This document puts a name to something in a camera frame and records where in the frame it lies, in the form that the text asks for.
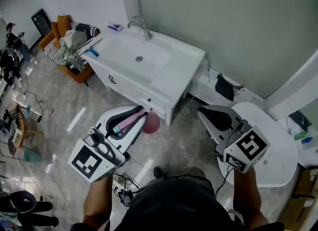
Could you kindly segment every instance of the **drain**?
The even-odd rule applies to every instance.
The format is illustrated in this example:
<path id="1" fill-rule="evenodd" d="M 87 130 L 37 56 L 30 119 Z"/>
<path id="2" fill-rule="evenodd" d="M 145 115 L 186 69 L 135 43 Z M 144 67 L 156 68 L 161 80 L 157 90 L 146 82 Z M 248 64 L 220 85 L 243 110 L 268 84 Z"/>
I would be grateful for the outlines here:
<path id="1" fill-rule="evenodd" d="M 138 56 L 138 57 L 135 59 L 135 61 L 136 61 L 136 62 L 141 62 L 143 59 L 144 59 L 144 58 L 143 58 L 142 56 Z"/>

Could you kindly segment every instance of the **green bottle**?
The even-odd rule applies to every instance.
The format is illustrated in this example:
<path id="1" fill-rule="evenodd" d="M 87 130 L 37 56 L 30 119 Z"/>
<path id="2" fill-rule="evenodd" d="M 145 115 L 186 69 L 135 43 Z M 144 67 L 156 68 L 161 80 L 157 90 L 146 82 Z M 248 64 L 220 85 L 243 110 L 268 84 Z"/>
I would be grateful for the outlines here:
<path id="1" fill-rule="evenodd" d="M 307 134 L 308 134 L 308 131 L 306 131 L 306 132 L 300 132 L 300 133 L 298 133 L 298 134 L 295 135 L 294 139 L 295 139 L 295 141 L 297 141 L 297 140 L 299 140 L 299 139 L 304 138 Z"/>

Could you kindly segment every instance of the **door frame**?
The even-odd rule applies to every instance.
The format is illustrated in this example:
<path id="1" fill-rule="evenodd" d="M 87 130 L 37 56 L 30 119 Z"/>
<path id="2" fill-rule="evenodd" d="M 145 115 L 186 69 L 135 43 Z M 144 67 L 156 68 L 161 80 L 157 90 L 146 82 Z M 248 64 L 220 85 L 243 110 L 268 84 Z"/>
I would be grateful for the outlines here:
<path id="1" fill-rule="evenodd" d="M 281 87 L 264 100 L 265 111 L 280 120 L 318 98 L 318 49 Z"/>

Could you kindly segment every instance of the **pink object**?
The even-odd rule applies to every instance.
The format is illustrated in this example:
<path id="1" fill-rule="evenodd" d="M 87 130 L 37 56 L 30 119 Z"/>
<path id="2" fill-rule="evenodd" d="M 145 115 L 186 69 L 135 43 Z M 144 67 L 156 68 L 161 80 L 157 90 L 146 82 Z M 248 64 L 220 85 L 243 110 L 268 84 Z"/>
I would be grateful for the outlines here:
<path id="1" fill-rule="evenodd" d="M 148 111 L 147 122 L 143 128 L 143 132 L 146 134 L 152 134 L 156 132 L 160 127 L 160 117 L 154 111 Z"/>
<path id="2" fill-rule="evenodd" d="M 138 113 L 133 114 L 132 116 L 129 116 L 127 119 L 123 120 L 122 122 L 117 124 L 117 127 L 122 130 L 129 126 L 131 123 L 133 123 L 139 116 L 143 115 L 144 113 L 149 112 L 148 109 L 142 109 Z"/>

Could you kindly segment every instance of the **green bucket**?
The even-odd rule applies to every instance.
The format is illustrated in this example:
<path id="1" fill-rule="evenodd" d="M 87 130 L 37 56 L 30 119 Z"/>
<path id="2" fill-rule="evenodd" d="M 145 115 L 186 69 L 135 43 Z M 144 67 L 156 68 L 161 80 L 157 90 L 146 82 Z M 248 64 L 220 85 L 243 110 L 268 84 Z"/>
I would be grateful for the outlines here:
<path id="1" fill-rule="evenodd" d="M 24 149 L 24 159 L 26 162 L 41 162 L 42 157 L 39 153 Z"/>

